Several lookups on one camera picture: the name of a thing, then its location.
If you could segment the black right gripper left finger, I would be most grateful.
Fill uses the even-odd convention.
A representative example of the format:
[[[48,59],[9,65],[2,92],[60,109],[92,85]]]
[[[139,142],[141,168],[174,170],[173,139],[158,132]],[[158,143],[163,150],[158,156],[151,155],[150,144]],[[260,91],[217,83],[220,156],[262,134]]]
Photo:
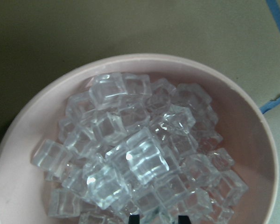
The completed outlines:
[[[139,215],[130,215],[128,224],[140,224],[140,216]]]

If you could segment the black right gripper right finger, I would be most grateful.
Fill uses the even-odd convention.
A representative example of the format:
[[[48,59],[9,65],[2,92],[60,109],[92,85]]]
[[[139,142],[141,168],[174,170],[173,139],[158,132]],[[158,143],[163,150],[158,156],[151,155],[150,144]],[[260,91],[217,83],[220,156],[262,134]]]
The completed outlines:
[[[179,215],[178,224],[189,224],[189,217],[186,215]]]

